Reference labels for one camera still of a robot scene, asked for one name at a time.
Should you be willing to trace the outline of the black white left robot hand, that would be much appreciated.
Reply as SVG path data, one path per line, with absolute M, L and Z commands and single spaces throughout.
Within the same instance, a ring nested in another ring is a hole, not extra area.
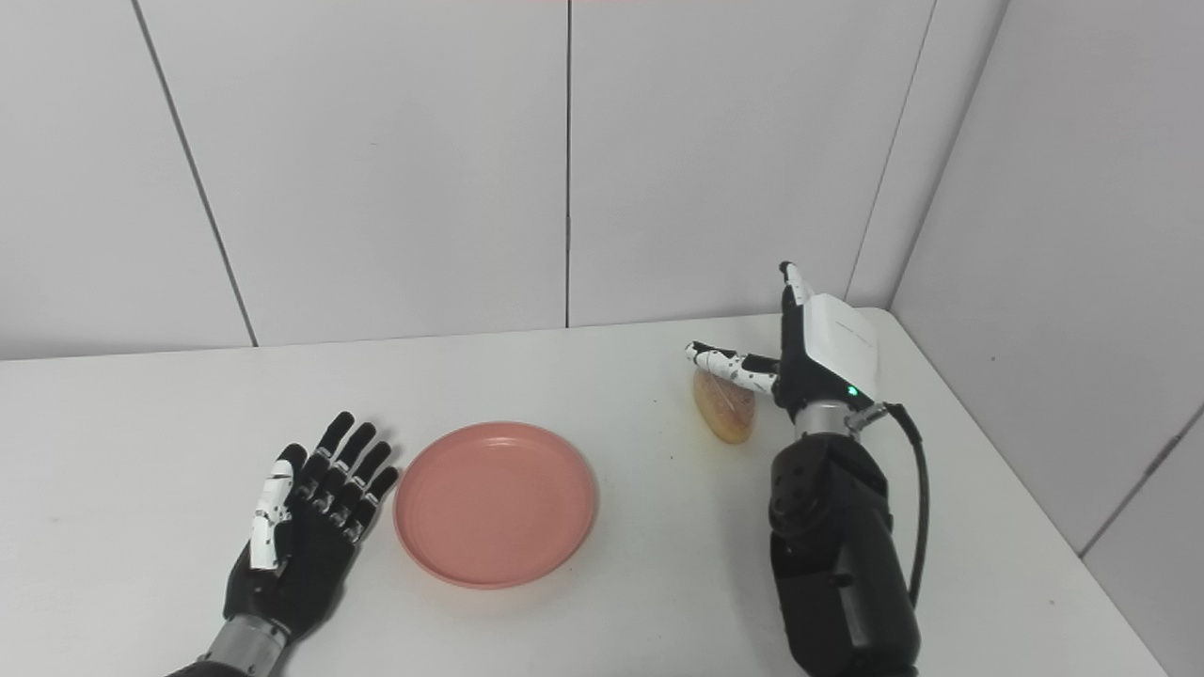
M 370 420 L 340 412 L 314 449 L 275 459 L 228 578 L 223 616 L 303 638 L 334 612 L 358 548 L 401 476 Z

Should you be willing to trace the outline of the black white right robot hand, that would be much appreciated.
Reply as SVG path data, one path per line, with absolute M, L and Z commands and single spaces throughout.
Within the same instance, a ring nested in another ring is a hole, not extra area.
M 780 354 L 767 358 L 694 341 L 687 360 L 739 388 L 769 395 L 798 416 L 819 401 L 845 404 L 851 412 L 874 406 L 879 390 L 877 330 L 864 314 L 801 278 L 795 261 L 783 261 Z

